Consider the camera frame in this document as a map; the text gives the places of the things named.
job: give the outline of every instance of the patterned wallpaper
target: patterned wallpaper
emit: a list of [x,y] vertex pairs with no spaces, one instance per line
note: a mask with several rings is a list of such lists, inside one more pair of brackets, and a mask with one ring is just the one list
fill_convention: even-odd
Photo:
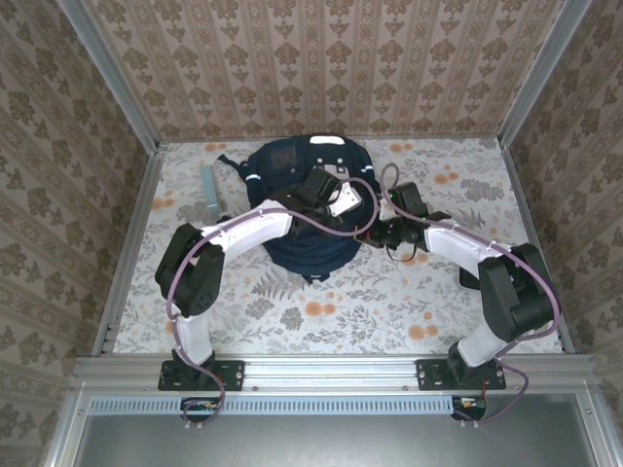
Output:
[[88,0],[161,139],[495,134],[561,0]]
[[512,153],[574,343],[623,427],[623,2],[593,2]]
[[145,159],[55,1],[1,1],[0,465],[45,454]]

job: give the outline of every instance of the table surface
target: table surface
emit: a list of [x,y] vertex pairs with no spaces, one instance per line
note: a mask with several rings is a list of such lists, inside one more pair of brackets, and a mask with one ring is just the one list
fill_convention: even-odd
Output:
[[[491,139],[357,139],[370,153],[377,177],[388,162],[401,182],[418,184],[434,210],[507,243],[527,241],[497,141]],[[264,142],[179,143],[169,146],[142,239],[118,336],[116,353],[169,352],[173,347],[156,267],[177,227],[214,224],[207,211],[201,168],[211,164],[223,214],[248,210],[238,175],[216,158],[244,161]],[[409,259],[403,245],[395,258]],[[480,292],[458,285],[458,267],[419,251],[407,262],[363,245],[349,264],[322,282],[273,264],[259,247],[223,272],[209,310],[214,349],[232,354],[446,353],[483,319]],[[524,342],[514,352],[561,352],[557,335]]]

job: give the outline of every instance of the purple cable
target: purple cable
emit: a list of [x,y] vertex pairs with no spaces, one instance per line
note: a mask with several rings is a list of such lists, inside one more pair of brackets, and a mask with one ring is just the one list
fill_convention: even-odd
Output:
[[[175,322],[177,320],[177,318],[180,316],[180,313],[173,313],[173,297],[175,297],[175,291],[177,290],[177,286],[179,285],[179,281],[180,278],[182,277],[182,273],[184,272],[184,270],[186,269],[186,267],[188,267],[189,263],[191,262],[191,260],[193,259],[193,257],[195,257],[195,255],[199,252],[199,250],[201,250],[212,238],[225,233],[229,230],[231,230],[232,228],[239,226],[240,224],[249,221],[251,219],[254,219],[256,217],[261,217],[264,216],[265,214],[273,214],[273,213],[283,213],[283,214],[289,214],[292,217],[296,217],[298,219],[302,219],[304,221],[306,221],[307,223],[311,224],[312,226],[327,232],[328,234],[333,234],[336,236],[355,236],[358,234],[363,234],[364,232],[366,232],[371,226],[372,224],[374,224],[374,221],[377,218],[377,214],[379,212],[379,202],[377,201],[377,196],[374,193],[374,190],[372,189],[372,187],[370,186],[370,184],[368,182],[366,182],[363,179],[360,178],[356,178],[356,177],[350,177],[347,178],[345,180],[342,181],[342,183],[346,183],[346,182],[355,182],[355,183],[359,183],[361,185],[363,185],[363,187],[368,191],[368,193],[370,193],[370,197],[372,198],[372,204],[373,204],[373,212],[372,215],[370,216],[370,220],[361,228],[361,229],[355,229],[353,232],[342,232],[342,231],[336,231],[333,229],[330,229],[326,226],[323,226],[322,224],[320,224],[319,222],[316,222],[314,219],[311,219],[309,217],[307,217],[304,214],[292,211],[290,209],[286,209],[284,207],[270,207],[267,209],[263,209],[262,212],[260,211],[253,211],[250,212],[244,216],[240,216],[237,217],[235,219],[233,219],[228,225],[223,226],[222,229],[220,231],[215,231],[212,233],[209,233],[208,235],[206,235],[204,238],[202,238],[200,241],[198,241],[188,252],[188,254],[184,257],[184,259],[182,260],[182,262],[179,265],[179,268],[177,269],[177,271],[175,272],[175,275],[173,276],[173,280],[171,281],[171,285],[168,289],[168,294],[166,295],[166,316],[168,317],[168,319],[170,319],[173,322],[173,338],[175,339],[175,350],[177,351],[177,354],[179,355],[179,357],[182,359],[182,361],[188,365],[189,367],[194,368],[195,370],[207,375],[208,377],[210,377],[218,386],[219,388],[219,403],[218,406],[216,407],[216,409],[214,410],[214,412],[203,422],[204,424],[210,423],[216,415],[218,415],[219,412],[221,412],[222,408],[223,408],[223,404],[225,403],[225,387],[223,386],[223,383],[221,382],[221,380],[211,371],[201,367],[200,365],[197,365],[195,362],[193,362],[190,357],[188,356],[188,354],[186,353],[186,351],[182,348],[182,342],[180,340],[179,334],[177,332],[177,326],[175,326]],[[184,419],[184,421],[189,422],[190,420],[188,419],[188,409],[190,407],[192,407],[195,404],[198,404],[200,401],[189,401],[188,404],[186,405],[186,407],[184,408],[184,412],[182,414],[182,417]]]
[[[553,310],[554,316],[553,316],[552,325],[547,330],[545,330],[543,332],[540,332],[540,333],[532,334],[532,335],[529,335],[529,336],[519,337],[516,340],[514,340],[513,342],[511,342],[510,344],[508,344],[506,347],[504,347],[495,356],[496,362],[502,368],[505,368],[506,370],[509,370],[511,372],[514,372],[514,373],[517,373],[518,375],[523,377],[524,378],[524,385],[522,386],[520,391],[517,393],[517,395],[513,398],[513,400],[510,403],[508,403],[508,405],[506,407],[504,407],[498,413],[495,413],[495,414],[493,414],[491,416],[488,416],[487,418],[484,418],[484,419],[480,420],[479,423],[486,423],[488,421],[493,421],[493,420],[499,418],[500,416],[502,416],[503,414],[505,414],[506,412],[508,412],[510,409],[512,409],[515,406],[515,404],[517,404],[517,402],[519,402],[519,400],[523,397],[524,393],[528,390],[528,384],[529,384],[528,375],[526,375],[521,370],[518,370],[518,369],[516,369],[514,367],[511,367],[510,365],[507,365],[507,364],[503,363],[501,360],[499,360],[499,358],[502,355],[504,355],[506,352],[508,352],[509,350],[514,348],[515,345],[517,345],[517,342],[520,342],[520,341],[532,341],[534,339],[543,338],[545,336],[549,336],[550,334],[554,333],[558,329],[558,325],[559,325],[560,319],[561,319],[561,310],[560,310],[560,307],[558,306],[558,301],[556,300],[556,296],[554,295],[554,291],[549,286],[547,281],[545,281],[545,279],[543,279],[536,270],[531,268],[530,265],[528,265],[526,262],[522,261],[517,256],[513,255],[510,251],[505,250],[504,248],[496,245],[494,242],[488,241],[488,240],[484,239],[483,237],[481,237],[481,236],[479,236],[479,235],[477,235],[475,233],[472,233],[470,231],[467,231],[466,229],[463,229],[462,227],[453,226],[452,224],[447,224],[447,223],[443,223],[443,222],[429,221],[427,219],[423,219],[421,217],[414,216],[414,215],[412,215],[412,214],[410,214],[410,213],[400,209],[398,206],[396,206],[393,203],[393,201],[391,200],[391,197],[389,196],[388,190],[385,188],[385,182],[384,182],[385,174],[386,174],[386,172],[387,172],[387,170],[389,168],[393,168],[395,170],[395,172],[396,172],[396,176],[395,176],[395,179],[393,181],[392,187],[395,187],[398,184],[398,179],[400,177],[400,169],[398,168],[398,165],[396,165],[395,163],[391,162],[391,163],[387,164],[385,167],[383,167],[383,170],[381,171],[381,194],[383,196],[383,199],[387,202],[387,204],[389,204],[393,208],[394,211],[396,211],[398,214],[406,217],[407,219],[411,219],[411,220],[414,220],[414,221],[417,221],[417,222],[428,224],[431,227],[445,229],[445,230],[448,230],[448,231],[454,230],[454,232],[458,232],[458,233],[462,234],[463,236],[466,236],[467,238],[471,238],[472,240],[475,240],[478,243],[481,243],[482,245],[486,245],[486,246],[488,246],[490,248],[493,248],[493,250],[495,250],[496,252],[501,253],[505,257],[509,258],[513,263],[515,263],[517,266],[519,266],[521,269],[523,269],[525,272],[527,272],[532,277],[532,279],[534,279],[534,281],[543,289],[543,291],[547,295],[547,298],[549,299],[550,303],[552,304],[552,310]],[[463,416],[463,417],[469,418],[467,415],[465,415],[462,412],[459,412],[459,411],[456,411],[456,412],[458,414],[460,414],[461,416]]]

